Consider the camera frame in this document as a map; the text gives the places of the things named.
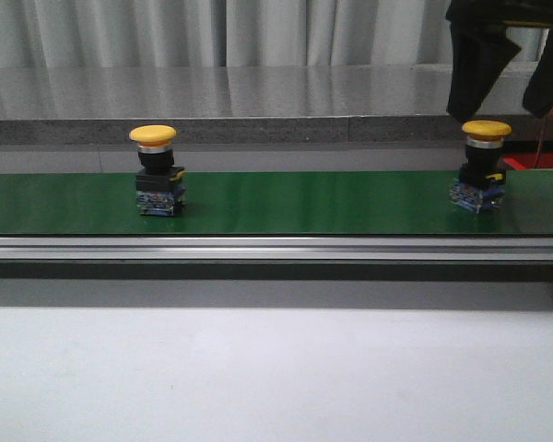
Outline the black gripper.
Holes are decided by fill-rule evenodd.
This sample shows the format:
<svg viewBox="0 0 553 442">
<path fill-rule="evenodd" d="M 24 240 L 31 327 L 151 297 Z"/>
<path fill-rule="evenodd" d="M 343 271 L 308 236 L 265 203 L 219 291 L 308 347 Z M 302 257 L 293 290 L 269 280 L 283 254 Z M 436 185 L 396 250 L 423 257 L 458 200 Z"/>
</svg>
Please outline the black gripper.
<svg viewBox="0 0 553 442">
<path fill-rule="evenodd" d="M 505 26 L 552 29 L 524 92 L 523 107 L 536 118 L 553 108 L 553 1 L 452 1 L 446 19 L 452 22 L 453 44 L 447 111 L 458 122 L 476 114 L 504 68 L 521 50 L 507 37 Z"/>
</svg>

